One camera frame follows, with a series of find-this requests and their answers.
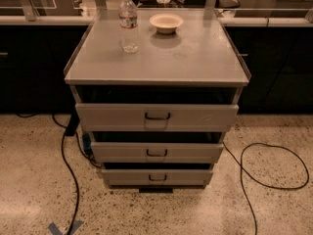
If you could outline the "grey drawer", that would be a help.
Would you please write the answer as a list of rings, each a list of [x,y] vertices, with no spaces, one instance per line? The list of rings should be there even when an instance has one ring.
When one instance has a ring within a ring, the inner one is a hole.
[[[105,169],[104,179],[110,186],[203,186],[212,177],[211,170]]]
[[[91,104],[75,105],[87,131],[227,131],[237,105]]]
[[[100,163],[216,163],[222,144],[93,142]]]

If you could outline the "grey drawer cabinet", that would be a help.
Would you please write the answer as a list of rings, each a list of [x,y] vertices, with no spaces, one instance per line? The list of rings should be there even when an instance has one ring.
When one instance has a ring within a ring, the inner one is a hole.
[[[238,106],[240,94],[247,86],[250,74],[231,46],[229,37],[218,19],[202,9],[178,9],[175,13],[182,17],[184,22],[174,33],[163,35],[150,24],[150,18],[157,14],[157,10],[139,10],[139,50],[128,54],[122,51],[118,43],[118,13],[103,12],[91,25],[81,42],[80,50],[67,66],[66,82],[75,98],[75,105],[91,103]],[[113,142],[222,145],[227,132],[83,131],[88,134],[91,144]],[[216,164],[97,163],[102,167],[102,174],[105,169],[212,171]],[[110,187],[204,186],[206,185]]]

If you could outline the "white paper bowl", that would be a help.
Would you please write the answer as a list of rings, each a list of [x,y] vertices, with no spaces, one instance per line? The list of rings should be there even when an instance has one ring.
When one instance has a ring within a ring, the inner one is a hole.
[[[174,14],[157,14],[150,18],[150,24],[162,34],[173,33],[183,22],[180,16]]]

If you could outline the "black power strip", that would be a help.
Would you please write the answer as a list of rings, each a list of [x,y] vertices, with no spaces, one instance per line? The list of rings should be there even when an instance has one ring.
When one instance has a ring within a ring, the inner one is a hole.
[[[78,125],[79,125],[79,116],[77,114],[77,111],[73,110],[70,115],[69,123],[67,124],[66,127],[65,136],[73,136],[76,133]]]

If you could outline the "clear plastic water bottle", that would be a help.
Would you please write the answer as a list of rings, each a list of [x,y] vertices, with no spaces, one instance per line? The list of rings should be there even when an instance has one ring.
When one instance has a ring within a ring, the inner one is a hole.
[[[124,52],[136,53],[138,46],[137,6],[132,0],[121,0],[119,5],[120,44]]]

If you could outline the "dark counter with white top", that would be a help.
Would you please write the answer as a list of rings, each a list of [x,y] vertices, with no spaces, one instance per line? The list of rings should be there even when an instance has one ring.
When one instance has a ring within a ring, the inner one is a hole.
[[[3,25],[2,112],[69,112],[75,99],[67,66],[91,25]],[[311,113],[311,28],[222,27],[250,74],[238,101],[242,113]]]

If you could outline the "blue tape floor mark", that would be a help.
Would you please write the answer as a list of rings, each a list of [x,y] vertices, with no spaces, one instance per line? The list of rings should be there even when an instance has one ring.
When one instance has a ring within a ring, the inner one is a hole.
[[[77,220],[68,233],[62,233],[58,226],[52,222],[48,225],[48,230],[52,235],[73,235],[82,224],[83,222],[81,220]]]

